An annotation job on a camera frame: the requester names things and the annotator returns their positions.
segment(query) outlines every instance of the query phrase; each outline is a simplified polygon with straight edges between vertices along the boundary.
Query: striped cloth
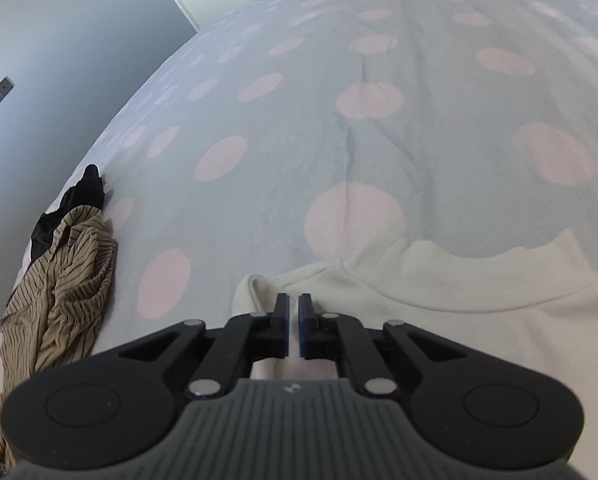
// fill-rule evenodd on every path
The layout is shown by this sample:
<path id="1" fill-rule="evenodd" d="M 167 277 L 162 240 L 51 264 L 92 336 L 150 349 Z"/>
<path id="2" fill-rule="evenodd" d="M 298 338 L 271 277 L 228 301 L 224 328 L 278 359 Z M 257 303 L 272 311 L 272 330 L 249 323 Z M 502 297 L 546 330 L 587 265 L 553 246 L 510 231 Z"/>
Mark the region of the striped cloth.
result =
<path id="1" fill-rule="evenodd" d="M 0 413 L 10 392 L 34 373 L 90 352 L 103 321 L 115 254 L 98 208 L 81 205 L 63 218 L 52 245 L 30 265 L 1 318 Z M 15 465 L 1 426 L 0 464 Z"/>

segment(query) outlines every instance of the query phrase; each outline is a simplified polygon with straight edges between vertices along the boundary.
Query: gray gripper base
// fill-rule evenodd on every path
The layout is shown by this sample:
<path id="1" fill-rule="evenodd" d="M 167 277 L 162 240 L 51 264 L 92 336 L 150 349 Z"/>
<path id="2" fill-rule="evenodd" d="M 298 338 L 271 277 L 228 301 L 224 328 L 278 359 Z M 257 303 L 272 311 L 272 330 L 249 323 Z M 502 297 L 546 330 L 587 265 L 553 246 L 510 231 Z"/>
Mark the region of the gray gripper base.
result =
<path id="1" fill-rule="evenodd" d="M 150 423 L 150 414 L 145 414 Z M 524 471 L 466 465 L 423 440 L 389 400 L 348 380 L 240 380 L 188 404 L 155 447 L 101 470 L 22 463 L 10 480 L 583 480 L 565 460 Z"/>

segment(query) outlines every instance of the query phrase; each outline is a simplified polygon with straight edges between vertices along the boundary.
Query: polka dot bedsheet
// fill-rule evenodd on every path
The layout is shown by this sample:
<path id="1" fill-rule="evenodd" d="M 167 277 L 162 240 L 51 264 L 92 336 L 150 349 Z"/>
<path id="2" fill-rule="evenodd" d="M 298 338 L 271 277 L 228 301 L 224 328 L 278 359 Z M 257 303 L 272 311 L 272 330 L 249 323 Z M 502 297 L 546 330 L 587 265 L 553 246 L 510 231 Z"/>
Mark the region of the polka dot bedsheet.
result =
<path id="1" fill-rule="evenodd" d="M 243 276 L 387 221 L 467 258 L 571 228 L 598 270 L 598 0 L 259 0 L 174 53 L 65 188 L 91 163 L 119 247 L 95 351 L 222 326 Z"/>

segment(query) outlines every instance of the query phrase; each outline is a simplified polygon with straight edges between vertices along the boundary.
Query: white cloth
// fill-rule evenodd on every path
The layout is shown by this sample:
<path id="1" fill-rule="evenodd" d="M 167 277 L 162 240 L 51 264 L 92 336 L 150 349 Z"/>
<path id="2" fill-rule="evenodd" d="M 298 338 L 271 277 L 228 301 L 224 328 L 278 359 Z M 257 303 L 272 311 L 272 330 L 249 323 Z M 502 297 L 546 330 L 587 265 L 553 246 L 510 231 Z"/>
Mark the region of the white cloth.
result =
<path id="1" fill-rule="evenodd" d="M 571 464 L 598 480 L 598 272 L 571 230 L 538 248 L 460 258 L 389 228 L 347 260 L 271 279 L 247 276 L 233 312 L 271 312 L 279 292 L 294 298 L 308 292 L 325 312 L 355 316 L 368 328 L 403 319 L 558 379 L 577 394 L 585 412 Z M 259 367 L 258 375 L 331 375 L 331 364 L 298 358 L 294 304 L 291 357 Z"/>

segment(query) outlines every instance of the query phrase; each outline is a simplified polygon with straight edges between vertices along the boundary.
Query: black cloth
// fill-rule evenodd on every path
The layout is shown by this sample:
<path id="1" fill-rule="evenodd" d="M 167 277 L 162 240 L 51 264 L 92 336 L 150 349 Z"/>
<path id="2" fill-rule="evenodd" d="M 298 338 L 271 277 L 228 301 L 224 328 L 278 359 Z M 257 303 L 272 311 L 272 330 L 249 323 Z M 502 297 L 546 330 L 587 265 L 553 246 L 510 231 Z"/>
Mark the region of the black cloth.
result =
<path id="1" fill-rule="evenodd" d="M 90 164 L 83 172 L 83 177 L 74 186 L 65 192 L 57 211 L 43 213 L 32 231 L 32 250 L 30 262 L 50 248 L 54 237 L 54 230 L 59 226 L 63 217 L 79 205 L 90 205 L 103 209 L 103 180 L 98 176 L 98 168 Z"/>

